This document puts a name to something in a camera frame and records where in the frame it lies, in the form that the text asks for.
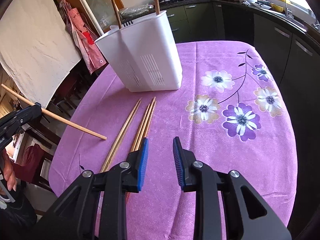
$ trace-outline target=red checkered apron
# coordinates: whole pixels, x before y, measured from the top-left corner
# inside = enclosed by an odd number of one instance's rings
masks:
[[[105,65],[107,62],[94,41],[98,36],[89,27],[87,19],[80,14],[77,8],[71,8],[66,0],[60,0],[60,8],[63,8],[67,29],[72,34],[76,46],[80,49],[87,68],[93,71]]]

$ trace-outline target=pink tablecloth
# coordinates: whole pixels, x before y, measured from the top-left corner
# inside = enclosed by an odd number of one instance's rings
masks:
[[[140,109],[114,158],[125,160],[146,106],[157,98],[149,130],[144,187],[127,205],[128,239],[192,239],[195,194],[178,185],[172,139],[179,136],[216,171],[240,171],[287,225],[297,180],[294,133],[276,83],[255,49],[237,41],[178,44],[183,68],[177,91],[130,93],[110,66],[87,92],[72,121],[108,136],[67,127],[49,182],[59,196],[80,174],[99,172],[121,126]]]

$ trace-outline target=flower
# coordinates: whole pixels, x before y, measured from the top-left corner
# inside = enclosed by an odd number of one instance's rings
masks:
[[[235,84],[234,81],[231,80],[231,75],[228,74],[225,70],[220,72],[216,70],[207,71],[205,77],[202,77],[202,85],[210,86],[213,88],[213,91],[218,90],[220,93],[224,91],[224,89],[232,89],[232,86]]]
[[[272,117],[281,115],[280,97],[275,89],[271,87],[258,88],[254,94],[258,97],[255,103],[259,106],[260,111],[264,112],[267,110]]]
[[[215,112],[220,109],[216,99],[209,98],[208,95],[197,95],[196,100],[190,100],[186,106],[186,110],[190,112],[189,120],[200,124],[203,120],[207,123],[212,123],[219,118]]]
[[[268,82],[268,79],[272,80],[272,75],[269,72],[268,68],[263,65],[255,65],[252,68],[252,74],[258,76],[259,80],[263,80],[265,82]]]
[[[227,118],[222,126],[228,130],[230,137],[239,135],[243,142],[256,138],[254,131],[261,128],[260,117],[252,111],[251,106],[244,103],[239,103],[238,106],[228,105],[228,109],[222,114]]]

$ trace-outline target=silver bolt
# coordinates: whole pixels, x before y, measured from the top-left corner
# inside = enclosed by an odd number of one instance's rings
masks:
[[[195,162],[193,163],[193,166],[195,166],[196,168],[201,168],[201,167],[203,166],[203,163],[200,162],[200,161],[195,161]]]
[[[230,171],[230,175],[234,178],[238,178],[240,176],[240,173],[238,171]]]
[[[82,172],[82,176],[85,177],[85,178],[89,178],[91,177],[92,175],[92,172],[91,171],[84,171]]]
[[[120,163],[120,167],[123,169],[129,168],[129,166],[130,166],[130,163],[128,163],[128,162],[121,162]]]

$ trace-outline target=cabinet handle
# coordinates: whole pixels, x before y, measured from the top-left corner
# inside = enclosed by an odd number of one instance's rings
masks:
[[[296,44],[302,49],[304,52],[308,53],[310,56],[312,56],[312,52],[307,50],[300,42],[296,41]]]
[[[287,34],[287,33],[283,32],[283,31],[279,30],[277,27],[275,27],[275,30],[276,30],[276,32],[279,32],[279,33],[282,34],[283,36],[285,36],[285,37],[287,37],[287,38],[290,38],[290,35],[289,35],[289,34]]]

